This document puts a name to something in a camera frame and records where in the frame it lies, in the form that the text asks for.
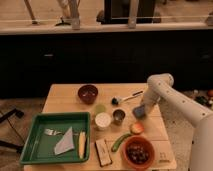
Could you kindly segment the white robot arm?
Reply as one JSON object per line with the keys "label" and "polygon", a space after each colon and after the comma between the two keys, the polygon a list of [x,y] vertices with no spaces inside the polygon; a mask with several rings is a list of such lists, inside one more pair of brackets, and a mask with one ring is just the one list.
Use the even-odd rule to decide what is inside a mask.
{"label": "white robot arm", "polygon": [[213,171],[213,111],[175,90],[169,73],[151,75],[147,84],[142,99],[146,114],[163,98],[195,128],[188,171]]}

